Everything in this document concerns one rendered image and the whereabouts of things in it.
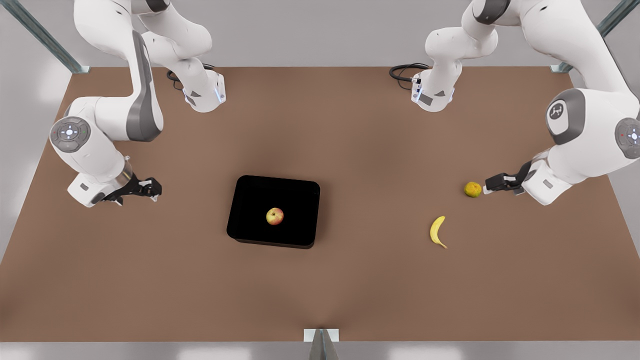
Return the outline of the yellow banana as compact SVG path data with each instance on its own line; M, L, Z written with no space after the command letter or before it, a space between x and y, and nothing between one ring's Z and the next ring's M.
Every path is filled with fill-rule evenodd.
M444 249L448 248L448 246L446 246L445 244L442 243L442 241L439 238L439 230L441 228L442 223L445 221L446 217L445 216L439 216L438 218L436 218L433 223L430 226L430 230L429 230L429 236L430 236L430 240L437 245L442 246Z

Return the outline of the black rectangular tray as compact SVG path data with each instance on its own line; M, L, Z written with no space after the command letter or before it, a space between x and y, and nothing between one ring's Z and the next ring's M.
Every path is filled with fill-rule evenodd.
M243 175L235 187L227 235L241 243L310 249L320 193L313 181Z

